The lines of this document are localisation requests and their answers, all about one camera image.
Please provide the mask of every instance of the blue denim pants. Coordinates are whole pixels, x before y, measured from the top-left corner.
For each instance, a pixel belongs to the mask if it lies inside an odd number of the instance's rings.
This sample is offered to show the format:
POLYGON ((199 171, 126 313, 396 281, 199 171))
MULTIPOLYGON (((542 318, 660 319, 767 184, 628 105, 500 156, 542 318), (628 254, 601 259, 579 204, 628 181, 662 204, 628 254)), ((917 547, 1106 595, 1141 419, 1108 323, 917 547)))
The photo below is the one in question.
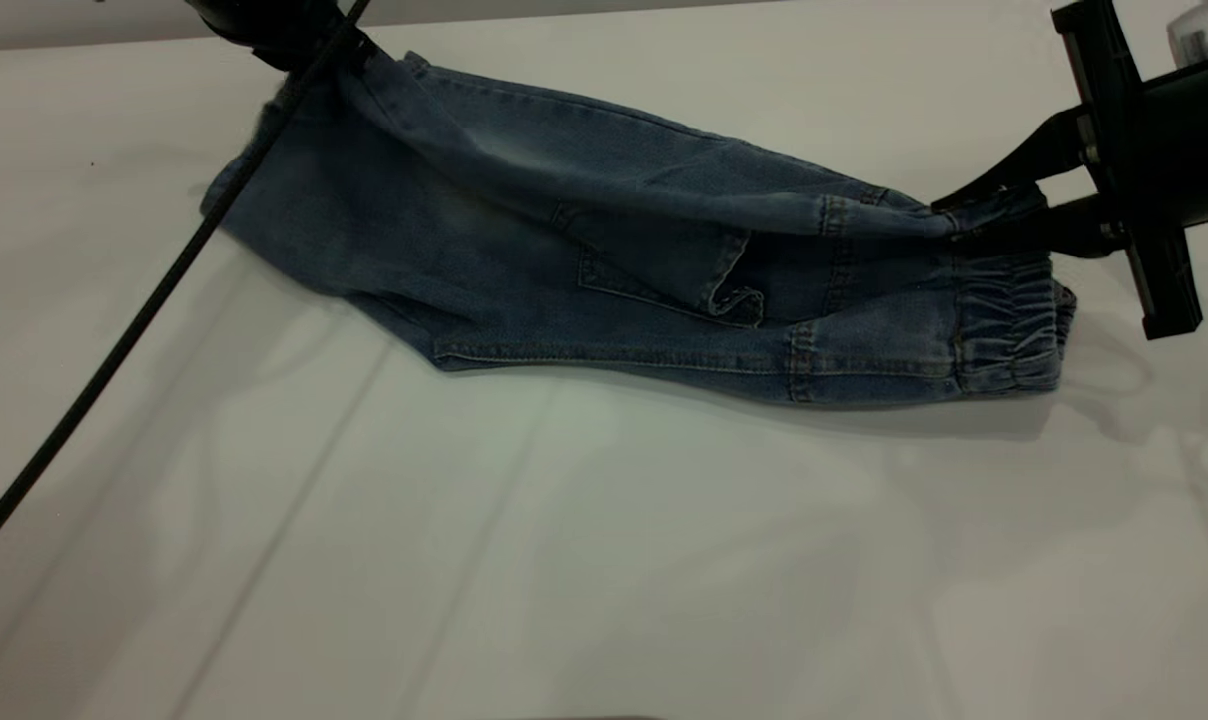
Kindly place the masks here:
POLYGON ((749 143, 377 50, 313 88, 225 227, 442 370, 569 364, 884 405, 1057 387, 1074 297, 1049 255, 946 243, 1043 205, 1026 188, 933 213, 749 143))

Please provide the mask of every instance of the back pocket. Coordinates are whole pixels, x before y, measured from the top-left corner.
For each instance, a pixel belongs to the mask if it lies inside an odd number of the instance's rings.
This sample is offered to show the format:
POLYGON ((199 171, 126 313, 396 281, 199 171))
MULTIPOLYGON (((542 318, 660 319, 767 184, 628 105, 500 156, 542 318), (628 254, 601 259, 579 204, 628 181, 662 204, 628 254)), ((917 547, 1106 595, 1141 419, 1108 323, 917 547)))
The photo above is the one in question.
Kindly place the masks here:
POLYGON ((582 245, 577 285, 710 323, 754 329, 763 292, 734 281, 751 233, 719 223, 561 208, 554 225, 582 245))

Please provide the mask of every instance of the stitching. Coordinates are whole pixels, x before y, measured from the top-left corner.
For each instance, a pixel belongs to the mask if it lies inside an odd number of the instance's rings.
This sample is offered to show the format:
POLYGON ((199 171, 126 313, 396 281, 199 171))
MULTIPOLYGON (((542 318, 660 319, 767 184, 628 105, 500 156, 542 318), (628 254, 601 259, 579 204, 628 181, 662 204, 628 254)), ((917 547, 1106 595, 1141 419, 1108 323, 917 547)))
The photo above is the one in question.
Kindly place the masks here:
POLYGON ((965 374, 968 360, 964 356, 964 277, 960 274, 959 255, 951 255, 951 277, 956 279, 956 333, 951 338, 951 346, 956 348, 956 384, 965 395, 970 395, 971 389, 965 374))
MULTIPOLYGON (((808 333, 802 333, 802 336, 808 337, 808 333)), ((811 358, 815 359, 814 354, 809 354, 811 358)), ((651 360, 623 360, 612 358, 561 358, 554 355, 530 355, 530 356, 489 356, 484 354, 472 354, 471 352, 463 350, 437 350, 436 356, 439 358, 458 358, 461 360, 474 360, 477 362, 546 362, 554 365, 639 365, 645 366, 645 368, 672 368, 672 370, 703 370, 708 373, 720 373, 720 374, 790 374, 785 370, 743 370, 743 368, 719 368, 714 365, 693 365, 687 362, 658 362, 651 360)), ((885 372, 885 370, 823 370, 823 372, 813 372, 808 374, 792 374, 792 378, 801 378, 808 381, 814 377, 846 377, 846 374, 872 374, 873 377, 892 377, 892 378, 930 378, 930 379, 942 379, 951 377, 951 367, 947 365, 946 373, 941 374, 924 374, 924 373, 895 373, 885 372)), ((811 397, 811 391, 805 389, 797 393, 800 397, 806 397, 805 402, 813 402, 811 397)))
POLYGON ((475 360, 480 362, 553 362, 557 365, 641 365, 646 368, 673 368, 673 370, 704 370, 708 373, 725 374, 783 374, 777 370, 742 370, 742 368, 718 368, 714 365, 691 365, 685 362, 655 362, 643 360, 616 360, 616 359, 592 359, 592 358, 558 358, 558 356, 528 356, 506 358, 487 356, 482 354, 467 354, 467 352, 440 352, 442 358, 461 358, 463 360, 475 360))
POLYGON ((732 329, 755 329, 757 324, 749 325, 744 323, 730 323, 724 319, 722 315, 708 315, 705 313, 699 313, 698 310, 690 309, 690 307, 683 307, 676 304, 676 301, 668 300, 662 294, 656 291, 649 291, 647 295, 641 295, 639 291, 628 290, 628 288, 616 286, 616 284, 609 284, 600 278, 599 273, 596 272, 596 252, 592 251, 591 246, 582 245, 581 252, 577 252, 577 285, 586 288, 586 290, 604 292, 608 295, 616 295, 618 297, 625 297, 625 300, 635 300, 640 302, 649 302, 657 307, 663 307, 666 310, 673 310, 673 313, 680 313, 690 318, 696 318, 704 320, 704 323, 714 323, 716 325, 727 325, 732 329))
POLYGON ((728 279, 728 273, 733 272, 733 266, 742 259, 742 252, 747 250, 747 242, 750 240, 751 233, 747 231, 745 234, 728 234, 728 237, 731 237, 731 245, 719 254, 719 260, 715 261, 715 272, 701 289, 701 297, 697 300, 709 310, 715 310, 715 291, 728 279))

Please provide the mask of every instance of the white surface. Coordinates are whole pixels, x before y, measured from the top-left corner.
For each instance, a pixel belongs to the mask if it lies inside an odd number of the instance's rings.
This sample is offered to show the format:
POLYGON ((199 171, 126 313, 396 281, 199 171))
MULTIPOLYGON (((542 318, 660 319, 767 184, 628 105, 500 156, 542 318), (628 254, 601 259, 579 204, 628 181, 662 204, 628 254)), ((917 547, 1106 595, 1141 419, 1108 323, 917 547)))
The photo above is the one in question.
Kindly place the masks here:
MULTIPOLYGON (((1121 8, 1148 76, 1171 5, 1121 8)), ((1030 1, 374 36, 920 197, 1075 101, 1030 1)), ((275 81, 215 41, 0 53, 0 492, 275 81)), ((1192 337, 1142 339, 1122 261, 1064 261, 1057 395, 824 414, 445 377, 215 240, 0 536, 0 718, 1208 718, 1194 251, 1192 337)))

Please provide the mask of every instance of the black mount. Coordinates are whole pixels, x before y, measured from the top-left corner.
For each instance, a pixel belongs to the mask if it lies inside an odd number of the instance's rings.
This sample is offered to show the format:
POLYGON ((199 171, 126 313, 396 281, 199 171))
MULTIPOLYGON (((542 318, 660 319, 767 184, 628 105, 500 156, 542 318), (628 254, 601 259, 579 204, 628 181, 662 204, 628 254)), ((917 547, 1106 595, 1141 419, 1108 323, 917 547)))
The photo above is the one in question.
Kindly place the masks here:
POLYGON ((1084 105, 1053 115, 1000 164, 934 202, 964 202, 1087 166, 1097 194, 956 238, 965 251, 1047 249, 1098 259, 1125 250, 1148 338, 1203 320, 1185 228, 1208 223, 1208 60, 1142 82, 1113 0, 1053 12, 1084 105))
POLYGON ((319 56, 343 14, 336 0, 185 0, 217 35, 297 72, 319 56))

